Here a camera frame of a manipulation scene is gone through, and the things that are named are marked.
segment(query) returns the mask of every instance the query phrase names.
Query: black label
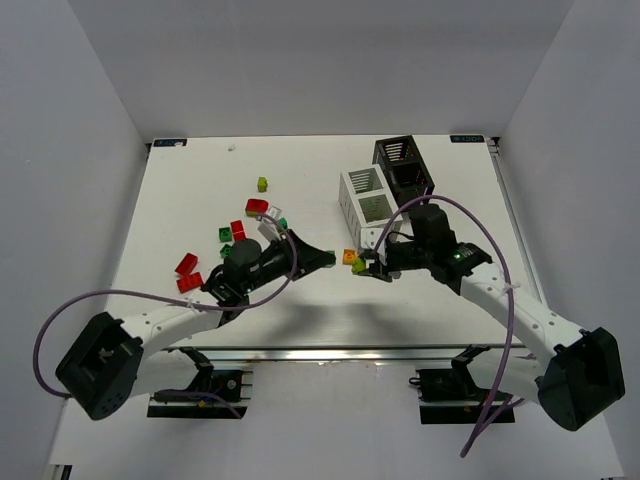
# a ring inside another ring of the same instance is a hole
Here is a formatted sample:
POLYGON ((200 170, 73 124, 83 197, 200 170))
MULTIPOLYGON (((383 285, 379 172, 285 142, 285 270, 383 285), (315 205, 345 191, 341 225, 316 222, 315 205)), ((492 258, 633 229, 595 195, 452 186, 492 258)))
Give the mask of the black label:
POLYGON ((153 141, 154 147, 185 147, 186 138, 159 138, 153 141))
POLYGON ((449 135, 451 143, 484 143, 482 135, 449 135))

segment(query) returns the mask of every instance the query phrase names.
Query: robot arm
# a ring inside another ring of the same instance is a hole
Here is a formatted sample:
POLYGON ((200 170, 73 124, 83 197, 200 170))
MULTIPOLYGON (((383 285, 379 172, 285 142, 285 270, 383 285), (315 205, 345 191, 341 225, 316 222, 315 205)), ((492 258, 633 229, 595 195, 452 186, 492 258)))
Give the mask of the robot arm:
MULTIPOLYGON (((506 325, 507 290, 501 270, 491 257, 470 243, 459 243, 446 214, 433 204, 409 211, 413 228, 410 241, 384 239, 384 248, 371 250, 378 236, 354 264, 357 275, 387 282, 403 270, 426 268, 432 277, 456 294, 475 303, 506 325)), ((575 431, 625 393, 615 338, 603 328, 588 332, 531 297, 512 288, 515 300, 514 335, 535 356, 511 358, 501 390, 534 401, 560 426, 575 431)), ((501 355, 488 348, 470 347, 452 361, 452 367, 469 391, 490 388, 501 355)))
MULTIPOLYGON (((296 248, 296 281, 335 263, 335 256, 288 234, 296 248)), ((249 306, 249 294, 285 275, 293 266, 287 240, 276 237, 263 252, 255 240, 236 242, 233 252, 201 287, 224 311, 165 306, 116 319, 108 312, 94 316, 56 369, 56 377, 84 408, 100 420, 130 397, 166 388, 199 385, 213 369, 192 348, 165 350, 175 342, 234 320, 249 306)))

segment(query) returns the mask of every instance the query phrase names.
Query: white table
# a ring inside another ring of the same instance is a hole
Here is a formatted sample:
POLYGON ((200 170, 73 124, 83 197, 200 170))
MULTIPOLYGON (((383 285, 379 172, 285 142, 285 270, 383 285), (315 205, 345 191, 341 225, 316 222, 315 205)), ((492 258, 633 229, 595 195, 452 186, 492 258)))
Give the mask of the white table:
MULTIPOLYGON (((383 137, 203 138, 189 139, 183 148, 153 148, 114 287, 178 296, 173 270, 186 252, 200 257, 197 268, 205 274, 220 261, 218 227, 242 218, 249 236, 259 238, 255 222, 244 217, 249 197, 281 207, 290 226, 314 246, 337 253, 353 247, 337 202, 338 173, 369 165, 376 138, 383 137), (229 151, 231 145, 235 150, 229 151), (264 195, 255 188, 260 175, 269 180, 264 195)), ((486 145, 454 145, 446 136, 416 140, 436 192, 459 200, 485 222, 513 277, 529 288, 486 145)), ((490 251, 475 226, 443 208, 459 239, 490 251)), ((108 303, 115 316, 156 307, 131 298, 108 303)), ((242 421, 148 419, 148 396, 140 396, 108 419, 92 422, 72 400, 50 462, 72 464, 71 480, 621 475, 602 416, 570 433, 535 405, 518 410, 514 425, 492 426, 461 460, 458 452, 471 426, 420 425, 416 393, 407 387, 414 366, 380 361, 383 347, 503 341, 504 329, 496 321, 427 273, 410 272, 388 285, 353 277, 348 267, 337 265, 294 283, 271 304, 224 328, 184 342, 214 348, 210 357, 215 358, 272 358, 268 348, 282 347, 273 358, 317 361, 256 364, 242 421), (347 346, 372 348, 345 354, 347 346), (318 365, 323 356, 375 363, 318 365)))
MULTIPOLYGON (((393 284, 354 277, 341 265, 353 242, 338 205, 339 173, 367 167, 375 140, 387 136, 192 138, 184 147, 151 149, 131 230, 113 286, 178 297, 173 272, 187 252, 206 279, 221 262, 218 228, 242 219, 249 237, 267 242, 245 216, 250 197, 283 210, 304 241, 335 250, 338 265, 293 283, 264 307, 244 312, 219 330, 182 342, 208 347, 409 346, 503 343, 504 328, 439 285, 426 271, 393 284), (266 176, 269 189, 256 183, 266 176)), ((436 193, 468 206, 504 250, 512 271, 529 287, 523 260, 487 146, 453 144, 446 135, 417 136, 436 193)), ((463 214, 443 205, 458 238, 491 247, 463 214)), ((263 298, 273 282, 252 295, 263 298)), ((201 292, 194 298, 213 302, 201 292)), ((157 308, 150 301, 113 297, 114 316, 157 308)))

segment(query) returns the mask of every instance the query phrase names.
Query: red block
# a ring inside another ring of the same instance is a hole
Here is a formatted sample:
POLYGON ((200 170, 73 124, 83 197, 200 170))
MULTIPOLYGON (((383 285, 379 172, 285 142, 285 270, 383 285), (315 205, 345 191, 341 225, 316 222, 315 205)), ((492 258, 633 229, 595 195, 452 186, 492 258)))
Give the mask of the red block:
POLYGON ((250 198, 247 200, 247 206, 244 207, 245 213, 249 217, 255 217, 259 213, 264 213, 269 208, 269 202, 260 198, 250 198))
POLYGON ((233 239, 236 242, 238 240, 244 240, 245 238, 247 238, 247 235, 244 233, 244 225, 242 225, 242 220, 231 222, 231 234, 233 235, 233 239))
POLYGON ((202 281, 202 276, 197 272, 176 280, 176 284, 178 285, 178 290, 180 290, 180 293, 188 292, 189 290, 198 288, 203 283, 204 282, 202 281))
POLYGON ((176 267, 176 273, 179 275, 189 275, 193 272, 193 269, 196 268, 196 263, 198 263, 198 257, 196 257, 193 253, 187 253, 180 265, 176 267))

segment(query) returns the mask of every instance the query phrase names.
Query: gray wall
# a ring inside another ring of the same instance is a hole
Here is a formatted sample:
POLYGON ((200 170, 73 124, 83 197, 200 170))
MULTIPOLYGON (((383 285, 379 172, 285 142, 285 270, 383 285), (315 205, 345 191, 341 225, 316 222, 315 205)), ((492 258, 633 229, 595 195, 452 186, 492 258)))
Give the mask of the gray wall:
POLYGON ((572 0, 70 0, 145 140, 498 135, 572 0))
POLYGON ((617 336, 627 396, 606 418, 640 478, 640 4, 572 7, 503 138, 549 303, 617 336))
MULTIPOLYGON (((39 326, 108 284, 145 151, 64 0, 6 0, 0 14, 0 476, 40 478, 61 401, 31 372, 39 326)), ((100 302, 46 339, 45 373, 100 302)))

